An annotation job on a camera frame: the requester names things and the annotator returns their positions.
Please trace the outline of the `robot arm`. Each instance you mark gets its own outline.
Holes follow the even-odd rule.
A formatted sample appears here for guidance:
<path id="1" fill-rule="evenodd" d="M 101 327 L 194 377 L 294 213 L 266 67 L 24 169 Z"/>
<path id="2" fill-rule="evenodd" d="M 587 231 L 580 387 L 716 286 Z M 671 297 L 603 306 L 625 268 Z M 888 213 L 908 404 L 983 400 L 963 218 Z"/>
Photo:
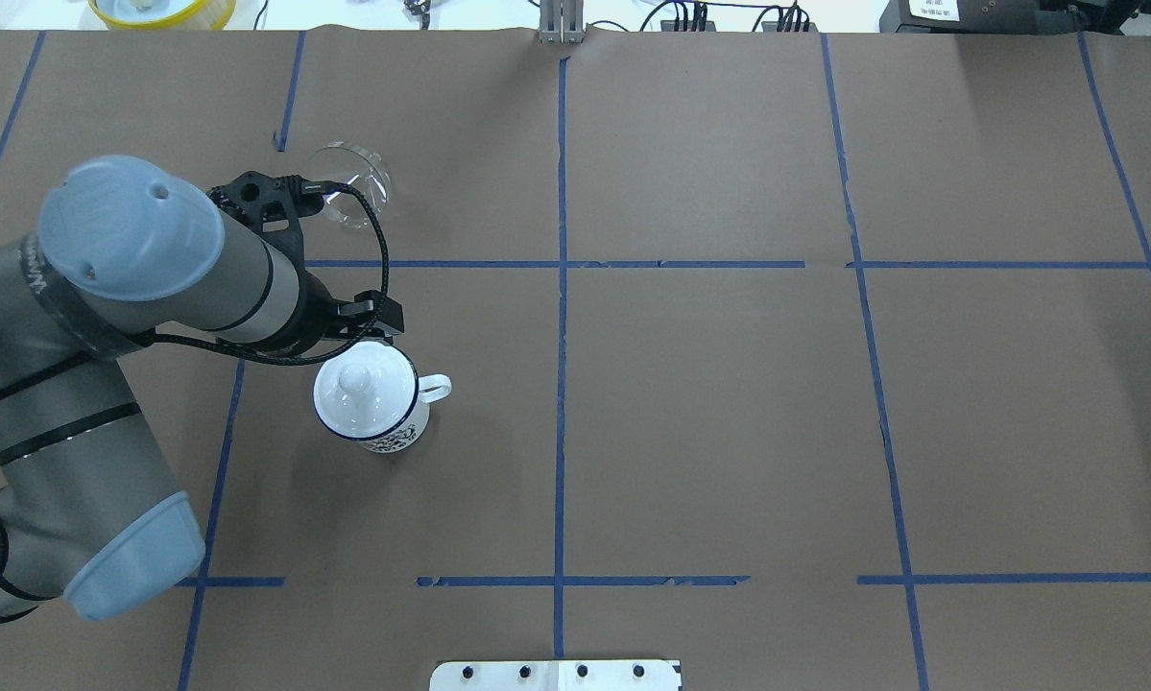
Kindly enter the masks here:
<path id="1" fill-rule="evenodd" d="M 209 191 L 134 155 L 98 155 L 0 248 L 0 627 L 61 599 L 100 621 L 195 574 L 206 555 L 119 359 L 185 346 L 317 366 L 403 331 L 388 284 L 337 299 L 304 266 L 302 219 L 356 202 L 341 180 L 249 170 Z"/>

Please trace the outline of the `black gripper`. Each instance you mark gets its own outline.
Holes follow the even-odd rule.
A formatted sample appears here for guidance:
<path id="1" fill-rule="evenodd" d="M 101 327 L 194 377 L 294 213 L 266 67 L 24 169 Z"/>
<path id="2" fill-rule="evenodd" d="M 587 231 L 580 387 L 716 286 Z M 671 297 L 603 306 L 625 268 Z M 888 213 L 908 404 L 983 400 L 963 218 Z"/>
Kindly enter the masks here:
<path id="1" fill-rule="evenodd" d="M 274 357 L 302 357 L 325 340 L 331 343 L 365 341 L 394 344 L 394 333 L 383 329 L 330 329 L 334 324 L 372 324 L 373 327 L 404 327 L 399 302 L 387 295 L 357 295 L 353 301 L 334 298 L 312 273 L 300 273 L 300 293 L 294 316 L 273 334 Z"/>

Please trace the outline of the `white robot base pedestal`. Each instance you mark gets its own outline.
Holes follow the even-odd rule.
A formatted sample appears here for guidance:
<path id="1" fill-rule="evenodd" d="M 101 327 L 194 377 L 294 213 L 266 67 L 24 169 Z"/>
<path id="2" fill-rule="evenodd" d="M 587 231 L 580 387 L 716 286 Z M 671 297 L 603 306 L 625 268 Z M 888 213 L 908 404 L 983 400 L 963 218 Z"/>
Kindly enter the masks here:
<path id="1" fill-rule="evenodd" d="M 472 660 L 436 666 L 430 690 L 683 690 L 681 663 L 624 659 Z"/>

